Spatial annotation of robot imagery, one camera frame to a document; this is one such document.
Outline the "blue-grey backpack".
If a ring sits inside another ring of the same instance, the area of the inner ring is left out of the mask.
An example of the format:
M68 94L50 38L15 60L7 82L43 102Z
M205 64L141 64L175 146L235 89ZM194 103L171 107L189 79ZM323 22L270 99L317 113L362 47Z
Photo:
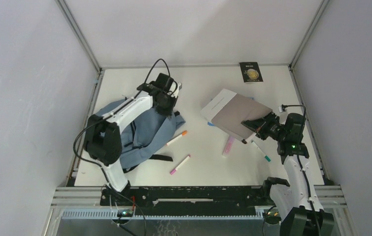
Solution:
M138 116L121 135L123 148L120 161L124 173L132 171L149 159L172 162L171 156L156 152L172 139L185 122L178 111L165 117L151 108Z

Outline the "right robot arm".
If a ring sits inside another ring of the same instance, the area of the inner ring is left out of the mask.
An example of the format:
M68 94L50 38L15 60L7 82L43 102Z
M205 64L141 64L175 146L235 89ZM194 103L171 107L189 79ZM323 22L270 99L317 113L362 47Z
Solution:
M265 180L262 200L275 204L281 217L281 236L330 236L335 226L332 214L327 213L310 179L309 152L302 142L306 116L290 113L284 124L271 112L242 125L252 130L256 137L272 138L278 143L278 155L286 170L288 180L269 177Z

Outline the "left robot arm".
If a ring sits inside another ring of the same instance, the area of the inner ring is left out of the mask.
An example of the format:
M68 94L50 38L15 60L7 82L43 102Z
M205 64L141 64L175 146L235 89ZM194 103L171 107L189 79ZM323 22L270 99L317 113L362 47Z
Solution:
M156 80L140 84L137 92L122 104L102 115L91 115L87 126L76 136L76 140L84 137L83 150L89 154L85 159L75 150L77 158L101 169L106 184L113 190L112 199L118 204L125 205L131 199L129 181L121 165L123 131L151 109L164 117L171 116L181 89L180 82L159 73Z

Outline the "grey and white book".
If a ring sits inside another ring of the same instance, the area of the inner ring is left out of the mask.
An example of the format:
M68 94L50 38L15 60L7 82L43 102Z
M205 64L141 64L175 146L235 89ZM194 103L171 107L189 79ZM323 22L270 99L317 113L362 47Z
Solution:
M260 119L273 110L250 97L228 89L222 89L200 112L209 123L221 129L238 141L247 144L255 132L242 122Z

